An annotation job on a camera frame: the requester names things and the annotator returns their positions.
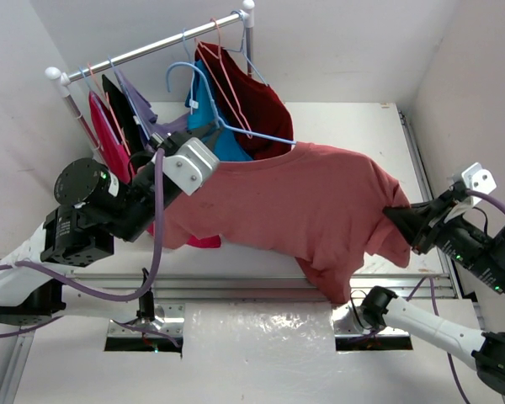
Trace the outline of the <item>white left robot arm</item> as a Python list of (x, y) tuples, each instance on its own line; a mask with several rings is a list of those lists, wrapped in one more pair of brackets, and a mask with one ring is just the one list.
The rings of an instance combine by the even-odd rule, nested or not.
[[(92, 158), (70, 163), (58, 176), (58, 206), (18, 248), (0, 259), (0, 324), (39, 326), (62, 315), (101, 316), (122, 323), (156, 317), (152, 285), (162, 256), (165, 209), (182, 194), (197, 191), (219, 161), (215, 124), (150, 138), (145, 165), (133, 179), (120, 180)], [(138, 290), (115, 295), (74, 279), (114, 254), (116, 240), (134, 242), (152, 231), (151, 267)]]

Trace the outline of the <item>light blue wire hanger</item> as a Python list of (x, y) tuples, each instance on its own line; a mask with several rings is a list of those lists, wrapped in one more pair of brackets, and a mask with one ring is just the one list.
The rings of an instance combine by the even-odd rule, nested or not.
[(213, 97), (213, 95), (212, 95), (212, 93), (210, 91), (210, 85), (209, 85), (209, 83), (207, 81), (207, 77), (205, 76), (205, 74), (194, 63), (185, 62), (185, 61), (178, 61), (178, 62), (174, 62), (174, 63), (172, 63), (172, 64), (169, 65), (169, 67), (167, 68), (167, 70), (165, 72), (165, 83), (166, 83), (167, 91), (169, 93), (172, 91), (172, 89), (171, 89), (171, 83), (170, 83), (170, 75), (171, 75), (172, 71), (175, 68), (177, 68), (177, 67), (187, 67), (187, 68), (190, 68), (194, 72), (193, 76), (197, 75), (198, 77), (200, 77), (200, 80), (201, 80), (201, 82), (204, 85), (205, 91), (206, 91), (206, 93), (208, 95), (208, 98), (209, 98), (209, 101), (210, 101), (210, 108), (211, 108), (211, 111), (212, 111), (212, 114), (213, 114), (213, 120), (212, 120), (212, 122), (215, 124), (215, 127), (217, 129), (228, 129), (228, 130), (231, 130), (233, 132), (236, 132), (236, 133), (239, 133), (239, 134), (242, 134), (242, 135), (253, 136), (253, 137), (262, 138), (262, 139), (269, 140), (269, 141), (277, 141), (279, 143), (283, 143), (283, 144), (287, 144), (287, 145), (292, 145), (292, 146), (295, 146), (297, 144), (296, 141), (291, 141), (291, 140), (280, 138), (280, 137), (277, 137), (277, 136), (265, 135), (263, 133), (255, 132), (255, 131), (252, 131), (252, 130), (239, 129), (239, 128), (234, 127), (234, 126), (227, 125), (225, 123), (225, 121), (218, 114), (218, 109), (217, 109), (217, 106), (216, 106), (216, 103), (215, 103), (215, 99), (214, 99), (214, 97)]

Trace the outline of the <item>salmon pink t-shirt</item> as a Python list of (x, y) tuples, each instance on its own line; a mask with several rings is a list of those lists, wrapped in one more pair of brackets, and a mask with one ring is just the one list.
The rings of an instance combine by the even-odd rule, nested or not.
[(282, 253), (342, 304), (366, 255), (409, 264), (410, 247), (384, 214), (408, 204), (399, 182), (371, 158), (301, 142), (278, 157), (221, 163), (199, 190), (166, 208), (163, 245), (221, 236)]

